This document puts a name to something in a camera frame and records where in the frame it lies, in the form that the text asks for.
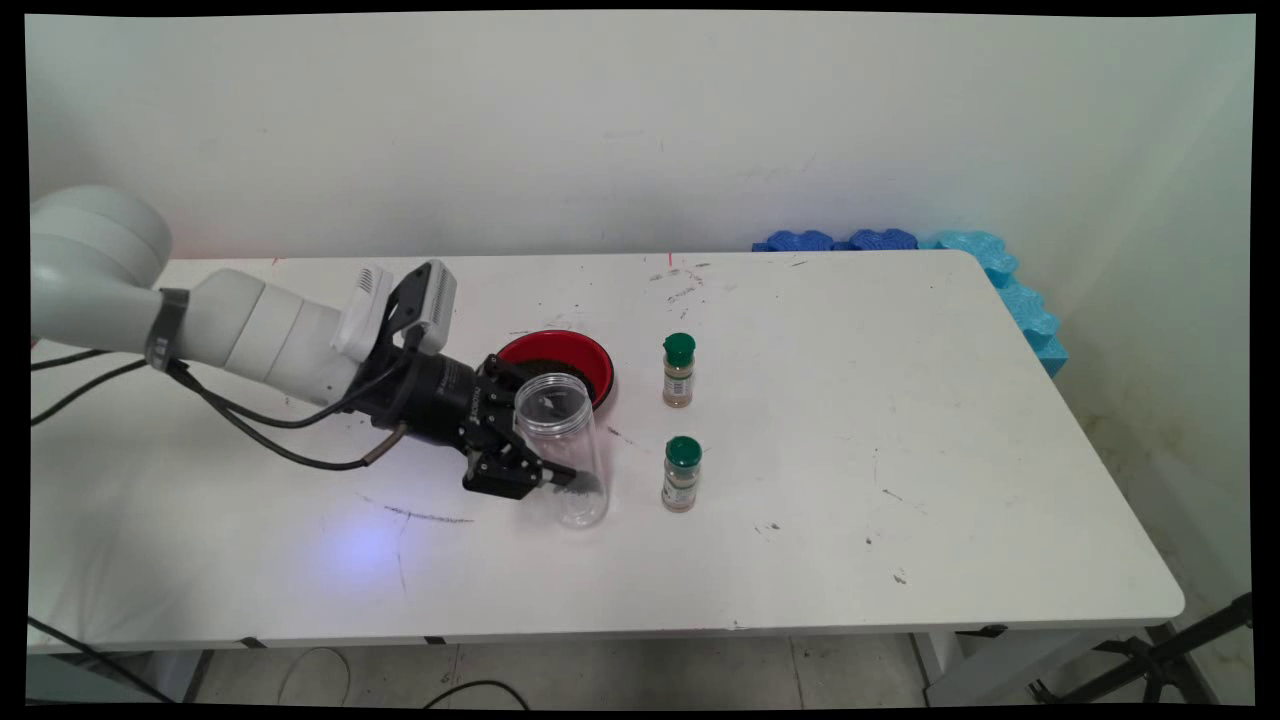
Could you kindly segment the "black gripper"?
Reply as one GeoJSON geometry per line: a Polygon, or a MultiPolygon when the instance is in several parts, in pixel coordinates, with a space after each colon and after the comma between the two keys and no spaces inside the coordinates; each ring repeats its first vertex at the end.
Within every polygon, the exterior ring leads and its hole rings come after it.
{"type": "Polygon", "coordinates": [[[355,377],[349,409],[375,427],[465,452],[462,487],[522,500],[539,488],[572,496],[602,491],[595,459],[576,439],[529,437],[511,443],[518,392],[544,375],[490,354],[472,369],[444,355],[379,345],[355,377]]]}

